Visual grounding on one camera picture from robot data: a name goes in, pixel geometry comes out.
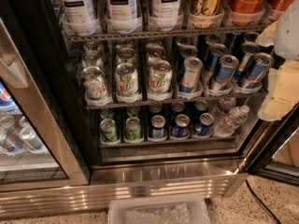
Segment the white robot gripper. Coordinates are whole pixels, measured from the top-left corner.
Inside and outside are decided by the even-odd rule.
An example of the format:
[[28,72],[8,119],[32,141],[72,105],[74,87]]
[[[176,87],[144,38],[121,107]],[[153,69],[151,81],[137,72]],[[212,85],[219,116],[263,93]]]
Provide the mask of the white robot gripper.
[[291,61],[299,60],[299,0],[292,2],[278,22],[269,24],[255,43],[275,45],[276,54],[287,60],[279,69],[269,69],[268,94],[258,112],[262,120],[281,120],[299,103],[299,62]]

